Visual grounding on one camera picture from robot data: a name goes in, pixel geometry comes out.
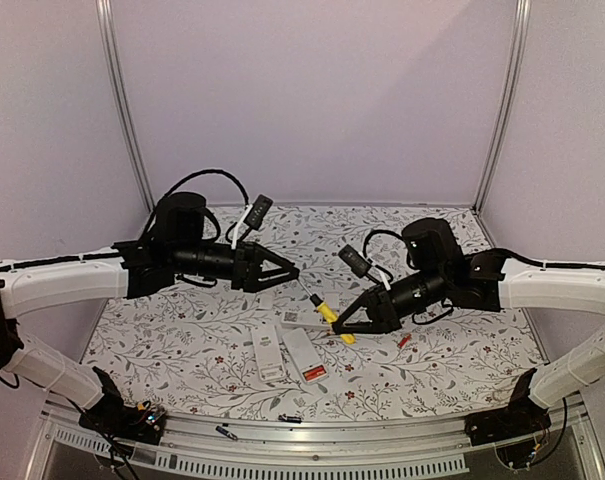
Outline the white air conditioner remote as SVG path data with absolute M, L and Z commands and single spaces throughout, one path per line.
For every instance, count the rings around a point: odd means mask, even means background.
M 268 324 L 260 325 L 251 336 L 260 380 L 263 382 L 283 380 L 286 377 L 286 369 L 275 328 Z

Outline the small white battery cover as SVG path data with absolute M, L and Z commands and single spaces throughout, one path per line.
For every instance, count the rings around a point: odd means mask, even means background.
M 340 296 L 338 293 L 326 293 L 324 297 L 325 303 L 334 311 L 340 308 Z

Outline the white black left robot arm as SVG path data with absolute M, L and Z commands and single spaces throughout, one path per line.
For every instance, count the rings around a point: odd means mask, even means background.
M 291 261 L 239 231 L 261 227 L 272 205 L 268 197 L 246 199 L 230 240 L 221 242 L 222 228 L 204 196 L 183 188 L 209 173 L 189 174 L 172 186 L 135 240 L 69 256 L 0 260 L 0 372 L 66 398 L 108 433 L 120 434 L 130 426 L 131 415 L 109 374 L 20 333 L 22 317 L 75 304 L 148 297 L 178 280 L 204 288 L 226 281 L 244 293 L 297 280 L 299 270 Z

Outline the white remote control with batteries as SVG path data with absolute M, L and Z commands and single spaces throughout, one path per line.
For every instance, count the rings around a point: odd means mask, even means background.
M 328 330 L 330 324 L 316 311 L 285 311 L 280 314 L 283 328 L 304 328 L 308 330 Z

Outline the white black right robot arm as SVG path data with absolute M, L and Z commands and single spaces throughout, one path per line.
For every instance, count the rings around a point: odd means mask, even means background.
M 505 248 L 466 254 L 449 223 L 438 218 L 414 221 L 400 237 L 413 274 L 361 293 L 333 323 L 335 333 L 391 333 L 404 318 L 443 301 L 465 310 L 559 310 L 605 318 L 605 263 L 534 260 Z M 559 400 L 604 376 L 605 323 L 559 359 L 523 374 L 499 427 L 519 436 Z

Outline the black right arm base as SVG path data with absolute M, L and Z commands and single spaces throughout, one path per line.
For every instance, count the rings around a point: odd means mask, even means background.
M 548 410 L 528 398 L 464 418 L 464 432 L 473 446 L 533 434 L 551 426 Z

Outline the yellow handled screwdriver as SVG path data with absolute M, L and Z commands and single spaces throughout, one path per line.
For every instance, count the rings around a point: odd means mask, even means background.
M 338 320 L 338 315 L 331 309 L 331 307 L 316 293 L 312 292 L 311 289 L 303 283 L 302 280 L 298 280 L 298 283 L 305 291 L 310 301 L 313 303 L 316 311 L 323 317 L 323 319 L 329 324 L 330 327 Z M 343 342 L 347 345 L 353 345 L 356 343 L 356 338 L 353 334 L 341 334 Z

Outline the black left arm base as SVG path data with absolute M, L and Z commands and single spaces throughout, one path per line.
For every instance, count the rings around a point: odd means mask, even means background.
M 121 398 L 104 396 L 80 414 L 79 425 L 110 437 L 158 445 L 166 425 L 166 409 L 151 401 L 131 406 Z

